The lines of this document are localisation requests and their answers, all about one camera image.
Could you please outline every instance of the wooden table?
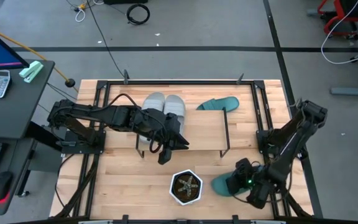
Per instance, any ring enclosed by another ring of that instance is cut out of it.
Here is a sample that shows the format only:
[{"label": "wooden table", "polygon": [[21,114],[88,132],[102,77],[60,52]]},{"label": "wooden table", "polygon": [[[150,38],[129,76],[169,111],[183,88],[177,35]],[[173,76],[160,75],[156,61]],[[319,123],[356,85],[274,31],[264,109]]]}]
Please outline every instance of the wooden table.
[{"label": "wooden table", "polygon": [[[290,120],[281,82],[280,80],[264,80],[264,82],[273,126],[281,128]],[[82,80],[77,103],[93,104],[96,83],[97,80]],[[262,155],[257,150],[255,138],[257,121],[250,87],[245,85],[114,85],[109,100],[120,93],[127,93],[138,105],[142,105],[144,99],[155,91],[160,91],[165,96],[179,95],[185,101],[184,136],[190,142],[190,149],[174,151],[171,161],[161,166],[157,163],[158,154],[152,154],[145,150],[144,146],[139,146],[139,149],[145,151],[145,157],[139,156],[135,150],[134,133],[118,133],[107,128],[106,147],[99,160],[91,218],[120,220],[123,215],[129,215],[130,219],[142,220],[178,218],[229,220],[232,215],[238,215],[240,219],[272,218],[270,204],[260,210],[232,197],[220,197],[210,186],[210,182],[215,177],[233,171],[234,164],[244,157],[249,158],[250,161],[263,162]],[[240,106],[227,114],[231,149],[220,158],[218,151],[226,149],[223,112],[195,109],[204,101],[227,96],[237,97]],[[258,98],[259,102],[262,102],[259,91]],[[124,97],[116,102],[117,105],[131,104]],[[261,112],[264,128],[267,129],[264,112],[263,110]],[[67,203],[77,188],[82,158],[82,155],[73,156],[60,171],[57,190],[64,203]],[[200,176],[204,187],[201,200],[192,205],[181,206],[168,191],[172,174],[186,169],[191,169]],[[80,211],[85,209],[85,193]],[[291,194],[306,212],[313,213],[299,160],[295,160],[293,165]],[[62,206],[55,195],[50,215],[55,215],[61,209]],[[279,203],[279,210],[283,215],[282,203]]]}]

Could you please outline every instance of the slipper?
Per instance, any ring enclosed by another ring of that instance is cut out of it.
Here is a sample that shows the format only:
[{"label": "slipper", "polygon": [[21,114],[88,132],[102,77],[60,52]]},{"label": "slipper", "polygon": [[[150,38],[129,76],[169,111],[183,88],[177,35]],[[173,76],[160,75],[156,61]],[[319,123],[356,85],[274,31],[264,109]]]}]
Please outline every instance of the slipper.
[{"label": "slipper", "polygon": [[[150,94],[146,100],[143,102],[142,110],[146,109],[156,109],[162,111],[165,104],[165,96],[160,92],[155,92]],[[140,136],[139,138],[142,142],[150,143],[150,140],[147,140],[146,137]]]},{"label": "slipper", "polygon": [[234,96],[221,98],[218,100],[212,99],[205,101],[197,107],[197,110],[223,110],[226,107],[226,111],[230,112],[239,107],[239,100]]},{"label": "slipper", "polygon": [[185,102],[176,95],[169,95],[165,99],[164,113],[173,113],[178,116],[178,121],[180,123],[179,133],[183,135],[183,128],[185,127]]}]

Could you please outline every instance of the concrete floor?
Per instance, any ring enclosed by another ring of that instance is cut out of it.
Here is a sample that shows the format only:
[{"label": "concrete floor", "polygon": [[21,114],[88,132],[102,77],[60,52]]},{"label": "concrete floor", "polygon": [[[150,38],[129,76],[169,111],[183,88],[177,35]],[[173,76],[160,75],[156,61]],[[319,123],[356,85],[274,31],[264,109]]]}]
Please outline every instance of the concrete floor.
[{"label": "concrete floor", "polygon": [[[71,0],[78,4],[80,0]],[[320,0],[269,0],[281,47],[316,50],[325,35],[323,23],[305,11]],[[237,78],[282,79],[280,64],[263,1],[254,0],[150,0],[152,15],[144,26],[127,24],[110,6],[93,7],[110,47],[241,46],[268,47],[251,51],[132,51],[112,52],[121,70],[131,78]],[[128,5],[115,6],[126,11]],[[64,0],[5,0],[0,8],[0,31],[29,47],[104,47],[90,11],[77,23]],[[347,40],[333,38],[327,47],[354,48]],[[42,52],[68,77],[120,78],[107,52]],[[37,58],[20,52],[24,58]],[[325,218],[358,220],[358,97],[329,94],[332,86],[358,86],[358,63],[332,65],[319,53],[284,52],[295,99],[310,99],[329,110],[327,125],[308,142],[317,193]],[[329,53],[344,61],[354,53]],[[53,73],[50,83],[71,95]],[[40,104],[46,109],[61,96],[46,87]],[[33,120],[46,124],[47,112],[38,107]],[[15,197],[0,223],[47,218],[56,174],[34,172],[26,187],[31,195]]]}]

